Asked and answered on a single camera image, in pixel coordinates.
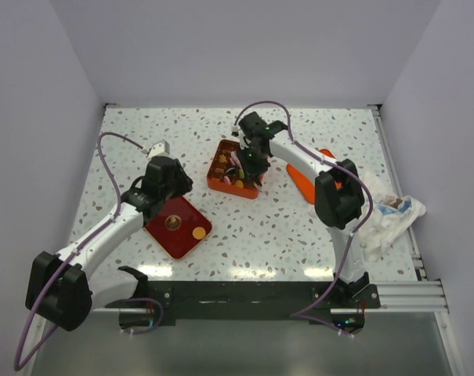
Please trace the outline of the orange compartment cookie box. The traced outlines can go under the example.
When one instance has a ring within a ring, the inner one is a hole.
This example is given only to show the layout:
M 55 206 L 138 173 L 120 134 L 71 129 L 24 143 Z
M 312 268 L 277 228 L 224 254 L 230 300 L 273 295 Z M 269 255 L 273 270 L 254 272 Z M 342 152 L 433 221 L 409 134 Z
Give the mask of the orange compartment cookie box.
M 223 139 L 216 147 L 206 175 L 208 187 L 247 199 L 256 199 L 262 185 L 264 168 L 269 165 L 262 155 L 239 142 Z

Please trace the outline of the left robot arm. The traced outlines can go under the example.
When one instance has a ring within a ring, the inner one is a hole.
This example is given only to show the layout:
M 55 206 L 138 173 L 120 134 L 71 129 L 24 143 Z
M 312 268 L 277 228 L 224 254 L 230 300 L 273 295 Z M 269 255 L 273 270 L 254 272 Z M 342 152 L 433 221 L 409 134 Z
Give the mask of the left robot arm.
M 158 216 L 171 200 L 189 193 L 193 180 L 179 160 L 152 157 L 139 187 L 131 187 L 114 209 L 74 245 L 33 261 L 25 306 L 65 331 L 79 327 L 97 302 L 89 279 L 129 236 Z

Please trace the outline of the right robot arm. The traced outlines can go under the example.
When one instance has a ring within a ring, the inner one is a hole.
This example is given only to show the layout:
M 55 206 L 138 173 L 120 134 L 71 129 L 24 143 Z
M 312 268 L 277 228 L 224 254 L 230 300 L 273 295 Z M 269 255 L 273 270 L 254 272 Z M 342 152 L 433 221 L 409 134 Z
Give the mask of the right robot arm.
M 239 137 L 236 163 L 244 179 L 257 187 L 270 168 L 270 159 L 278 158 L 296 168 L 314 188 L 314 213 L 327 227 L 335 250 L 335 299 L 343 307 L 354 307 L 369 285 L 364 252 L 358 230 L 368 220 L 362 213 L 368 188 L 360 181 L 356 165 L 338 161 L 293 139 L 290 125 L 281 121 L 265 122 L 256 112 L 240 114 L 232 134 Z

